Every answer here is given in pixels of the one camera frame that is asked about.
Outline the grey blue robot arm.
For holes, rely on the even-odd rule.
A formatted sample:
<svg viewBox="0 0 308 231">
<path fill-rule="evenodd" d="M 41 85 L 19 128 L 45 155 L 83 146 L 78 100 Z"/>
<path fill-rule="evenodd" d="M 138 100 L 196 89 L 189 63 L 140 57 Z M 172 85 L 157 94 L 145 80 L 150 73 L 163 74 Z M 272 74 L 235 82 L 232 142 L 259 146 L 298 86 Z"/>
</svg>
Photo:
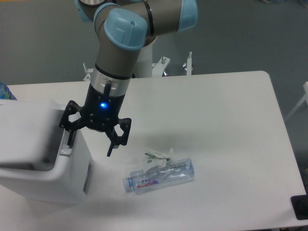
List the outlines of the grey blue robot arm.
<svg viewBox="0 0 308 231">
<path fill-rule="evenodd" d="M 77 0 L 82 17 L 94 23 L 100 48 L 83 106 L 69 101 L 59 126 L 68 134 L 84 127 L 104 132 L 110 148 L 126 145 L 130 118 L 119 118 L 130 79 L 146 40 L 194 27 L 198 19 L 194 0 Z"/>
</svg>

